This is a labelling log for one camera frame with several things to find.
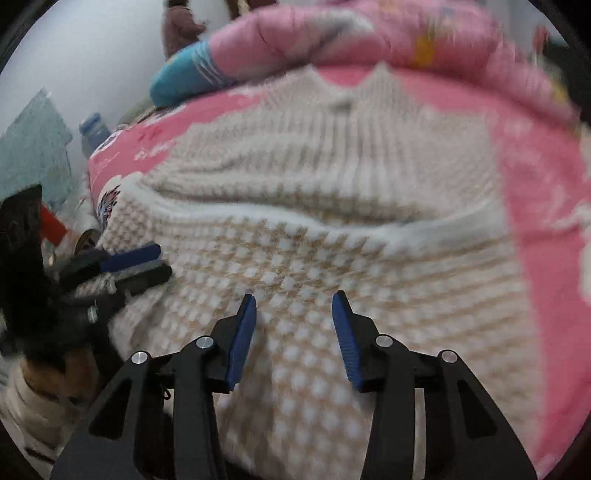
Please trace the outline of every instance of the black device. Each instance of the black device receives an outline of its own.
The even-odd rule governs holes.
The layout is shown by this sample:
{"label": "black device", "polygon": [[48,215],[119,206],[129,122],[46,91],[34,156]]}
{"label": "black device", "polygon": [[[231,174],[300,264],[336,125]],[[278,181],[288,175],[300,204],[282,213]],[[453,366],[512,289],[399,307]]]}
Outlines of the black device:
{"label": "black device", "polygon": [[411,480],[415,388],[425,395],[426,480],[537,478],[511,426],[456,352],[408,350],[354,313],[343,291],[332,312],[349,380],[361,393],[377,392],[363,480]]}
{"label": "black device", "polygon": [[133,354],[84,416],[51,480],[225,480],[212,393],[230,393],[240,381],[255,324],[256,301],[247,294],[236,315],[180,352]]}

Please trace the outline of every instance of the metal screw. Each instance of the metal screw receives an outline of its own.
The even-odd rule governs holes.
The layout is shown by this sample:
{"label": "metal screw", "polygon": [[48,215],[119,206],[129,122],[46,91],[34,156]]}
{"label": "metal screw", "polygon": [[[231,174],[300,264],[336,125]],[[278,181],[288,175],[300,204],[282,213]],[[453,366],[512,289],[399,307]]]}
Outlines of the metal screw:
{"label": "metal screw", "polygon": [[445,350],[441,354],[441,358],[443,358],[443,361],[447,362],[448,364],[454,364],[457,362],[457,354],[451,350]]}
{"label": "metal screw", "polygon": [[96,308],[96,305],[88,308],[87,316],[90,323],[96,323],[99,321],[99,309]]}
{"label": "metal screw", "polygon": [[143,364],[148,359],[148,354],[146,352],[135,352],[131,356],[131,361],[136,365]]}
{"label": "metal screw", "polygon": [[115,279],[114,278],[110,278],[109,281],[107,282],[107,291],[111,295],[114,295],[114,294],[117,293],[117,286],[115,285]]}
{"label": "metal screw", "polygon": [[195,345],[197,345],[199,348],[209,348],[211,346],[213,346],[215,342],[213,341],[213,338],[205,336],[205,337],[199,337],[197,340],[195,340]]}
{"label": "metal screw", "polygon": [[378,346],[388,348],[389,346],[392,346],[394,340],[392,340],[392,337],[389,337],[388,335],[379,335],[376,337],[375,343]]}

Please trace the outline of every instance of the pink bedsheet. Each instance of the pink bedsheet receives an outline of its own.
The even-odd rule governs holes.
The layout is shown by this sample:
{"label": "pink bedsheet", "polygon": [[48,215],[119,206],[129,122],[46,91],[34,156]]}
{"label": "pink bedsheet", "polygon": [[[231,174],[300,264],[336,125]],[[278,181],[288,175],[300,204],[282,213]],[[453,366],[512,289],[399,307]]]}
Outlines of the pink bedsheet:
{"label": "pink bedsheet", "polygon": [[[322,75],[355,85],[369,67],[327,67]],[[591,309],[579,294],[578,227],[560,220],[589,200],[586,168],[574,133],[534,118],[505,99],[425,73],[398,71],[408,91],[438,109],[486,115],[498,148],[505,203],[540,327],[545,360],[545,408],[533,461],[543,477],[562,457],[591,410]],[[263,95],[221,92],[113,135],[89,162],[99,215],[116,200],[124,177],[162,162],[191,123],[256,104]]]}

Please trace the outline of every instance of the white knit sweater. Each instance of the white knit sweater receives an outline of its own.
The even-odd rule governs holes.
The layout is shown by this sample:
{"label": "white knit sweater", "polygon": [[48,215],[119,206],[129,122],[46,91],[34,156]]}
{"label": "white knit sweater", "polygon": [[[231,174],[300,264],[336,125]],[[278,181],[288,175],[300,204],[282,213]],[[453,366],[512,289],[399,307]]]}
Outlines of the white knit sweater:
{"label": "white knit sweater", "polygon": [[177,351],[253,291],[242,382],[216,399],[225,455],[267,479],[358,480],[373,405],[340,356],[343,289],[410,349],[458,351],[531,447],[537,332],[483,122],[424,115],[382,67],[349,91],[311,70],[272,89],[121,194],[102,245],[158,242],[174,279],[113,321],[119,350]]}

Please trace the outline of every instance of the wall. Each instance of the wall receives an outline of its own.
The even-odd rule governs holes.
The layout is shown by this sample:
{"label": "wall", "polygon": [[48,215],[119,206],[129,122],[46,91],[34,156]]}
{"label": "wall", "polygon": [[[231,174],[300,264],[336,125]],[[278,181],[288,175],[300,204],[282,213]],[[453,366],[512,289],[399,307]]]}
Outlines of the wall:
{"label": "wall", "polygon": [[531,53],[534,30],[538,24],[548,27],[552,37],[561,38],[550,20],[528,0],[479,0],[503,24],[505,33],[521,51]]}
{"label": "wall", "polygon": [[[191,0],[190,7],[210,32],[229,22],[223,0]],[[68,154],[73,174],[81,174],[78,125],[98,111],[113,129],[148,96],[164,64],[162,14],[163,0],[59,0],[0,73],[0,135],[45,88],[74,135]]]}

